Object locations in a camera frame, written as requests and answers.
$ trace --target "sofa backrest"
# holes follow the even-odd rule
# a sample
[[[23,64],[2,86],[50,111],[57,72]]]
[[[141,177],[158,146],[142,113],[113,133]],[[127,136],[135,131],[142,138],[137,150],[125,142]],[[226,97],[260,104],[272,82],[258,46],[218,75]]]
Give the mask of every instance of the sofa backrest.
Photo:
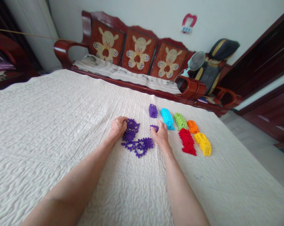
[[[82,42],[89,45],[90,54],[133,73],[175,80],[188,68],[188,60],[195,53],[182,42],[160,39],[139,26],[128,27],[118,17],[104,12],[82,11],[82,24]]]

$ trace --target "floor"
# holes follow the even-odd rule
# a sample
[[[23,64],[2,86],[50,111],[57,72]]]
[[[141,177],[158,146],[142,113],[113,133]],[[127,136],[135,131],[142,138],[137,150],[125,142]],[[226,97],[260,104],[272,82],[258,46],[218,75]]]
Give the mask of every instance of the floor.
[[[278,141],[232,111],[220,119],[284,187],[284,153],[273,146]]]

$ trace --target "green plastic toy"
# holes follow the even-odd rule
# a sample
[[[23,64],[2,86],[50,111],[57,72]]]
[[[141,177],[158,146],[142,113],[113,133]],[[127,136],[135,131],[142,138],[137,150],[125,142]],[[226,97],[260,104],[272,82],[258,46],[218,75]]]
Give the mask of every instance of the green plastic toy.
[[[174,120],[177,124],[178,130],[187,129],[187,122],[185,121],[184,117],[180,113],[175,113]]]

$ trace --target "door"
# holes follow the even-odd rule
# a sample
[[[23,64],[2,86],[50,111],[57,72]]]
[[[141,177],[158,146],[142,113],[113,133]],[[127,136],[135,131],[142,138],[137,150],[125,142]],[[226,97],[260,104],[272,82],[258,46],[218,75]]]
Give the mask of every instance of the door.
[[[225,75],[220,86],[243,99],[284,75],[284,15]]]
[[[284,142],[284,92],[259,105],[242,117],[279,142]]]

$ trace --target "forearm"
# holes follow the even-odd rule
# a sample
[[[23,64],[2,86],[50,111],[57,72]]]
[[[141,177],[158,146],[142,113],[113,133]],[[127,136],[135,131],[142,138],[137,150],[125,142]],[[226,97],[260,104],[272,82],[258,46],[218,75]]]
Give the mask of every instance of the forearm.
[[[160,148],[165,159],[168,199],[175,225],[210,225],[170,145]]]
[[[116,138],[108,136],[92,153],[75,166],[46,196],[71,204],[82,212],[105,166]]]
[[[74,225],[85,209],[117,137],[109,135],[33,209],[23,225]]]

